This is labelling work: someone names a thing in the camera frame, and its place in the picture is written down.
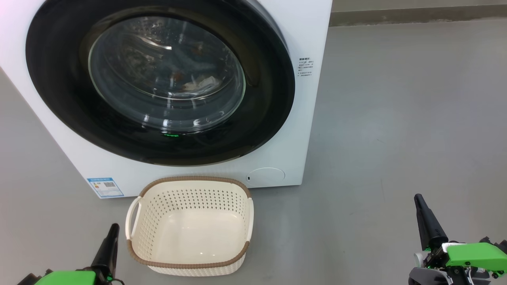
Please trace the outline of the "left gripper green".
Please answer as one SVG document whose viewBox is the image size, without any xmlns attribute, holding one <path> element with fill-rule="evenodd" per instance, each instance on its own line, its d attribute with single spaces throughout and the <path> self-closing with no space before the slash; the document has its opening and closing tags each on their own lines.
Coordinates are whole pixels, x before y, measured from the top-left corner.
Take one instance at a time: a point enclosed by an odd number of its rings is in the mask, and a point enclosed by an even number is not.
<svg viewBox="0 0 507 285">
<path fill-rule="evenodd" d="M 51 271 L 44 276 L 28 274 L 19 285 L 112 285 L 118 254 L 119 224 L 112 224 L 91 264 L 92 270 Z"/>
</svg>

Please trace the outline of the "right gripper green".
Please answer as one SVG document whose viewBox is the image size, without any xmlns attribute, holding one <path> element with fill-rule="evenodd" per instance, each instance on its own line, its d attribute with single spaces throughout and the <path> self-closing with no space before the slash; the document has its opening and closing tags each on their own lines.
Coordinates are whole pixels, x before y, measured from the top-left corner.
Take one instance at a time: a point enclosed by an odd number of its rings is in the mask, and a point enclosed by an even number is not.
<svg viewBox="0 0 507 285">
<path fill-rule="evenodd" d="M 506 275 L 506 242 L 448 242 L 448 237 L 421 194 L 414 196 L 421 248 L 409 285 L 489 285 Z"/>
</svg>

